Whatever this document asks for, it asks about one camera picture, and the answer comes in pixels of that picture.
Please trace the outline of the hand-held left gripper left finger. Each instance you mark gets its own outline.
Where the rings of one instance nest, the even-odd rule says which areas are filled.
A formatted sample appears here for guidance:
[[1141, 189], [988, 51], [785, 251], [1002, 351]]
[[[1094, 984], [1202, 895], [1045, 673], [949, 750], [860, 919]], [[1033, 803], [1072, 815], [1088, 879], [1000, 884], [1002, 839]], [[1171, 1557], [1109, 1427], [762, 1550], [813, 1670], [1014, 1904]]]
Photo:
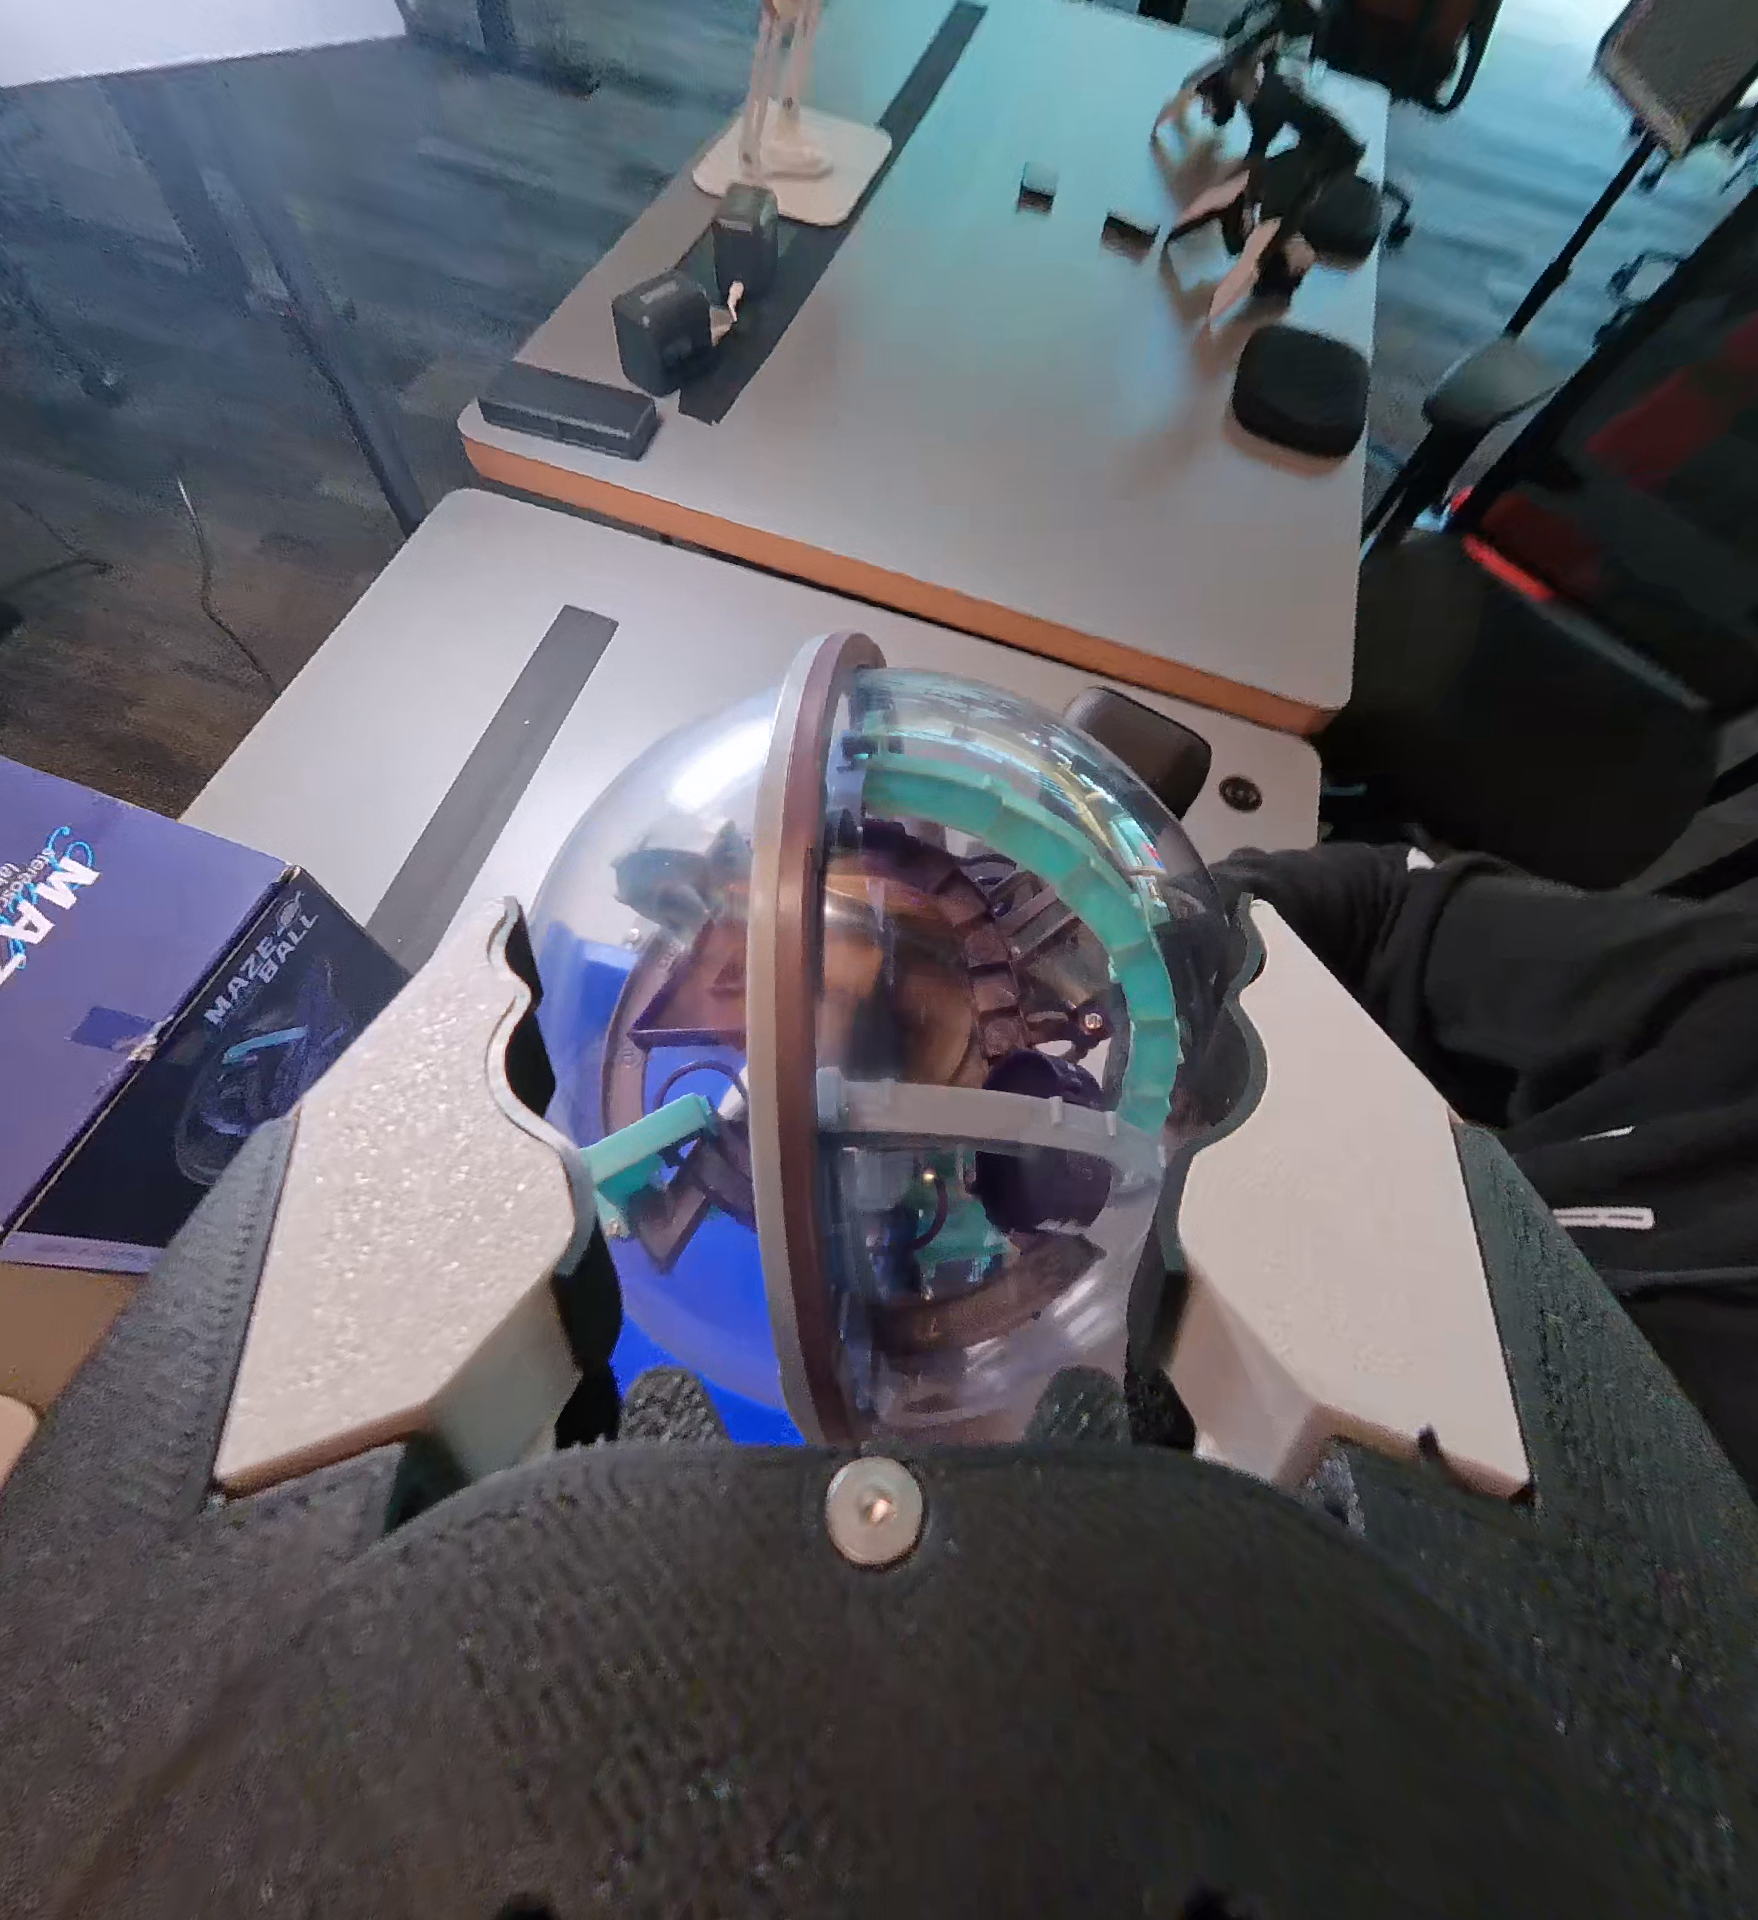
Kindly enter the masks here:
[[249, 1495], [392, 1443], [461, 1481], [527, 1460], [586, 1378], [556, 1284], [597, 1227], [542, 1060], [527, 914], [490, 899], [290, 1114], [216, 1484]]

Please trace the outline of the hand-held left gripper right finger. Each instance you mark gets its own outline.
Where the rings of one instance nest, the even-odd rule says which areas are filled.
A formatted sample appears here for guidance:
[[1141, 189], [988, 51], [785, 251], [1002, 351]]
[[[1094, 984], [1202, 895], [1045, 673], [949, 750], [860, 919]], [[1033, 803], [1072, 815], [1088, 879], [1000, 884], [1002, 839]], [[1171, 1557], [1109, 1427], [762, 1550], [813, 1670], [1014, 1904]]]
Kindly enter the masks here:
[[1276, 907], [1237, 1008], [1256, 1084], [1180, 1193], [1166, 1376], [1196, 1451], [1296, 1490], [1338, 1443], [1516, 1495], [1524, 1446], [1456, 1119]]

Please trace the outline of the blue plastic bin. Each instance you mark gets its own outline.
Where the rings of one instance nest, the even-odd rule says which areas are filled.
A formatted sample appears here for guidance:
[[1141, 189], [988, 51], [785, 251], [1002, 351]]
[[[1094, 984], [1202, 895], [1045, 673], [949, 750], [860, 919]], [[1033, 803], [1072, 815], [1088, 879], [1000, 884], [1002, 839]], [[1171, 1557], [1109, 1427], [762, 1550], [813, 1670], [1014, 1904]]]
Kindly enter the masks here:
[[623, 1388], [617, 1440], [623, 1446], [790, 1448], [801, 1443], [801, 1433], [785, 1412], [697, 1371], [653, 1365]]

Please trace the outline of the clear plastic maze ball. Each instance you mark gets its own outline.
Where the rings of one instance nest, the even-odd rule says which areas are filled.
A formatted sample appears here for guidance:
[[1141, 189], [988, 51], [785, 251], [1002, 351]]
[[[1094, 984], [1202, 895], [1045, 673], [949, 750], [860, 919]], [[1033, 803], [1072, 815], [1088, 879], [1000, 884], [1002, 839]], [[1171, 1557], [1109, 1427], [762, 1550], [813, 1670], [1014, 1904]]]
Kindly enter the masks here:
[[1122, 752], [864, 632], [646, 745], [531, 907], [627, 1328], [748, 1446], [1019, 1438], [1132, 1291], [1244, 945]]

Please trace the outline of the person's right forearm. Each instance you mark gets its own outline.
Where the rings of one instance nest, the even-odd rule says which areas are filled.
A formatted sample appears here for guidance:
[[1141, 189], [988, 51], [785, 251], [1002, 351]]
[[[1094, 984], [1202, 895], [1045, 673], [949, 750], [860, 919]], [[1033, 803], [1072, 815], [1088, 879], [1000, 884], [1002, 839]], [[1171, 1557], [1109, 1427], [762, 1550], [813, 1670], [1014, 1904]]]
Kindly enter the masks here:
[[1502, 1139], [1722, 1436], [1758, 1443], [1758, 903], [1370, 845], [1216, 876]]

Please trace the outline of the grey desk with wooden edge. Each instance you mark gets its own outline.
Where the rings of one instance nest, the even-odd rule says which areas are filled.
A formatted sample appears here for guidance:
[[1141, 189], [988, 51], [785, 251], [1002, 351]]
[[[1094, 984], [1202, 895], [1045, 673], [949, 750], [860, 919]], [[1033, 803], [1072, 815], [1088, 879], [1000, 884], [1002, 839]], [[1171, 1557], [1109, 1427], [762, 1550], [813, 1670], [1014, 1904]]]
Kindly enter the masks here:
[[1098, 4], [832, 4], [815, 96], [915, 125], [716, 419], [636, 462], [461, 414], [490, 479], [1098, 676], [1312, 733], [1347, 703], [1366, 455], [1233, 419], [1267, 310], [1166, 226], [1239, 131], [1152, 134], [1216, 41]]

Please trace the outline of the black round pad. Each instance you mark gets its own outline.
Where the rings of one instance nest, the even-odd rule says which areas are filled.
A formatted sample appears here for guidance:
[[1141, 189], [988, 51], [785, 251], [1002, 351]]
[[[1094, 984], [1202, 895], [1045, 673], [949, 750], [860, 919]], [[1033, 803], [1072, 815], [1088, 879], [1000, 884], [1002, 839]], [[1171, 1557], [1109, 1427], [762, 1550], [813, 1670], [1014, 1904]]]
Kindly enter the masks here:
[[1230, 391], [1230, 417], [1253, 437], [1314, 459], [1354, 453], [1368, 431], [1368, 353], [1292, 324], [1251, 335]]

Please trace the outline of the dark blue cardboard box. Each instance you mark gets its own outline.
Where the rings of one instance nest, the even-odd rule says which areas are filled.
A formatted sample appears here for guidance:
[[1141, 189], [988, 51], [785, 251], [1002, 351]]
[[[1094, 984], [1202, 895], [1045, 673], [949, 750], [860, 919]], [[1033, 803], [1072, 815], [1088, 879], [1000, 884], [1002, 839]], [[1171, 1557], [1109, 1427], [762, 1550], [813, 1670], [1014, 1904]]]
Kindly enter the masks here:
[[0, 1259], [147, 1272], [406, 977], [300, 867], [0, 756]]

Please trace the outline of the black strip on table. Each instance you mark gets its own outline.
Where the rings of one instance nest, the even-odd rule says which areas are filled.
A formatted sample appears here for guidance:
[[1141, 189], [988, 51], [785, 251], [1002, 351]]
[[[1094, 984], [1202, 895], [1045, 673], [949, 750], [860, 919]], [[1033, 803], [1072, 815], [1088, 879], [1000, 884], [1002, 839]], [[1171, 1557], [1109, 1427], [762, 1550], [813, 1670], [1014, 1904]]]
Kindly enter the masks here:
[[617, 631], [617, 620], [604, 610], [561, 607], [467, 754], [370, 921], [371, 938], [406, 971], [417, 971], [461, 917], [463, 902]]

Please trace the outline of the black charger block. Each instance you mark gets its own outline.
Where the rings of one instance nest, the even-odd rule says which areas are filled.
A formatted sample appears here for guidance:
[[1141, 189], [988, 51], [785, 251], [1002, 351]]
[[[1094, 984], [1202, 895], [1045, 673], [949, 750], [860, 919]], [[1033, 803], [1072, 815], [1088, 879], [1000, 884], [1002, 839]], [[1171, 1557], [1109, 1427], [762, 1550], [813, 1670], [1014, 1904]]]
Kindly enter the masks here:
[[781, 253], [774, 192], [762, 184], [735, 184], [705, 237], [713, 253], [713, 294], [685, 265], [676, 265], [611, 303], [623, 373], [652, 396], [667, 396], [701, 374], [745, 310], [774, 290]]

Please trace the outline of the flat black box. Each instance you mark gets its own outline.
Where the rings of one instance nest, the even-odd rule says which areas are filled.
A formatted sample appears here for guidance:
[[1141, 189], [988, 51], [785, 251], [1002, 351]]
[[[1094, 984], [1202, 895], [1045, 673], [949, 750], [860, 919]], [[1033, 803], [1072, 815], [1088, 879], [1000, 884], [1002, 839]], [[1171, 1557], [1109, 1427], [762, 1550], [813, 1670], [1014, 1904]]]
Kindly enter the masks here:
[[659, 431], [652, 395], [513, 360], [478, 395], [483, 417], [556, 446], [642, 459]]

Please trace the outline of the white figure stand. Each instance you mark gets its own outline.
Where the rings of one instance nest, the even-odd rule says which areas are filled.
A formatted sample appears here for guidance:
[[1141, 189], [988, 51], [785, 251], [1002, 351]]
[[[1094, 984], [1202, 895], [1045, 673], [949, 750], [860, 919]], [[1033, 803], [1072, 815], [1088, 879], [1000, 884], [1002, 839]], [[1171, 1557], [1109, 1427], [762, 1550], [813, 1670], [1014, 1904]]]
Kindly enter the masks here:
[[785, 219], [843, 227], [892, 159], [893, 136], [813, 103], [822, 2], [762, 2], [758, 14], [745, 106], [695, 182], [715, 202], [736, 185], [767, 188]]

